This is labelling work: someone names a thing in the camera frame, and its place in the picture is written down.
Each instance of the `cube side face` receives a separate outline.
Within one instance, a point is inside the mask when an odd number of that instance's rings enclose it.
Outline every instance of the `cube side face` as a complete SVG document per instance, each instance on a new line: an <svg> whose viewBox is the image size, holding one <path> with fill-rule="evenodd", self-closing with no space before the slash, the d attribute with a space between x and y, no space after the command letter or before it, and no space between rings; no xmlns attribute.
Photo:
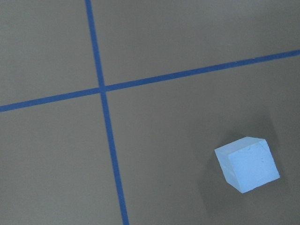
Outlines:
<svg viewBox="0 0 300 225"><path fill-rule="evenodd" d="M219 164L221 166L223 175L224 175L227 183L232 185L234 188L240 190L238 180L234 174L234 171L233 171L233 168L231 166L228 156L223 154L220 150L215 150L215 154L217 156L217 159L219 161Z"/></svg>
<svg viewBox="0 0 300 225"><path fill-rule="evenodd" d="M264 139L230 154L229 160L242 193L280 177Z"/></svg>

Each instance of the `foam block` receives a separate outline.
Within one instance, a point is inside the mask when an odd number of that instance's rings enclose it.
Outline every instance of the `foam block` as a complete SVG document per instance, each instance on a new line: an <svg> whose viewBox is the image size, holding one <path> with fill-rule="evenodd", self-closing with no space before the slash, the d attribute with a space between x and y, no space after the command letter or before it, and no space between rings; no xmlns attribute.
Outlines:
<svg viewBox="0 0 300 225"><path fill-rule="evenodd" d="M241 193L280 177L264 139L244 137L215 149L215 153L227 183Z"/></svg>

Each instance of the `light blue cube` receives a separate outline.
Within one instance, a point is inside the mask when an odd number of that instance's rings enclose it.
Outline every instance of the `light blue cube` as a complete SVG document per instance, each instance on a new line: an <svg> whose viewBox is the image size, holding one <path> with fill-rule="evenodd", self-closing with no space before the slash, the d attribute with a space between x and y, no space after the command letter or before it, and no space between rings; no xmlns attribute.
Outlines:
<svg viewBox="0 0 300 225"><path fill-rule="evenodd" d="M241 193L280 177L264 139L244 137L215 149L215 153L227 183Z"/></svg>

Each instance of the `gray surface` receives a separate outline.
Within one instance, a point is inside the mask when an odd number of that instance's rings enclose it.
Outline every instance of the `gray surface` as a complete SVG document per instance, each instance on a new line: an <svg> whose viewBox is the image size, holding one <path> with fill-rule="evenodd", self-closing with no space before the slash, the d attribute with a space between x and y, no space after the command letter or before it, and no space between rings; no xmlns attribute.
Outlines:
<svg viewBox="0 0 300 225"><path fill-rule="evenodd" d="M0 105L98 86L82 0L0 0Z"/></svg>
<svg viewBox="0 0 300 225"><path fill-rule="evenodd" d="M0 114L1 225L116 225L99 95Z"/></svg>
<svg viewBox="0 0 300 225"><path fill-rule="evenodd" d="M300 221L300 57L109 92L132 225ZM281 178L245 194L214 149L268 141Z"/></svg>
<svg viewBox="0 0 300 225"><path fill-rule="evenodd" d="M300 46L299 0L92 2L106 84Z"/></svg>
<svg viewBox="0 0 300 225"><path fill-rule="evenodd" d="M92 1L106 84L300 47L300 1ZM0 0L0 105L98 86L84 1ZM300 57L108 93L131 225L298 224ZM121 225L99 95L0 114L0 224ZM265 138L244 195L213 150Z"/></svg>

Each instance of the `blue tape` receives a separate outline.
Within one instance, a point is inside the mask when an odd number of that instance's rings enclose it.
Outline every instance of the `blue tape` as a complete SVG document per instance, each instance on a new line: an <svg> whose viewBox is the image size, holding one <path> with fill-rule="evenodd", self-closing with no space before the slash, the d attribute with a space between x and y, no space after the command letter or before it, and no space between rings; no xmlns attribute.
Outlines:
<svg viewBox="0 0 300 225"><path fill-rule="evenodd" d="M0 112L21 109L21 108L35 106L35 105L42 105L42 104L46 104L46 103L50 103L50 102L57 102L57 101L62 101L62 100L66 100L66 99L71 99L71 98L78 98L78 97L87 96L87 95L94 95L94 94L98 94L98 93L100 93L99 88L92 88L92 89L87 89L87 90L75 91L75 92L71 92L71 93L67 93L67 94L43 97L43 98L38 98L38 99L30 100L30 101L0 106Z"/></svg>
<svg viewBox="0 0 300 225"><path fill-rule="evenodd" d="M228 62L228 63L218 64L218 65L209 66L209 67L191 69L191 70L186 70L186 71L172 73L172 74L166 74L166 75L160 75L160 76L155 76L155 77L150 77L150 78L145 78L145 79L140 79L140 80L135 80L135 81L112 84L112 85L106 86L105 91L130 88L130 87L145 85L145 84L149 84L149 83L156 83L156 82L160 82L160 81L167 81L167 80L186 77L186 76L209 73L209 72L222 70L222 69L229 69L229 68L241 67L241 66L260 63L260 62L278 60L278 59L293 57L293 56L297 56L297 55L300 55L300 50L295 50L295 51L290 51L290 52L282 52L282 53L278 53L278 54L267 55L267 56L253 58L253 59Z"/></svg>
<svg viewBox="0 0 300 225"><path fill-rule="evenodd" d="M111 118L109 114L107 96L105 92L104 76L102 72L100 52L98 47L97 34L95 30L95 23L94 23L91 1L85 0L85 4L86 4L86 11L87 11L89 27L90 27L90 37L91 37L91 42L92 42L92 47L94 52L94 60L96 65L99 87L100 87L100 95L102 100L102 108L103 108L103 114L105 120L107 139L108 139L109 150L110 150L110 155L112 160L112 169L113 169L114 179L116 183L118 198L119 198L120 211L121 211L123 225L129 225L125 197L123 193L121 175L120 175L118 158L117 158L117 152L116 152L114 138L113 138L113 128L112 128Z"/></svg>

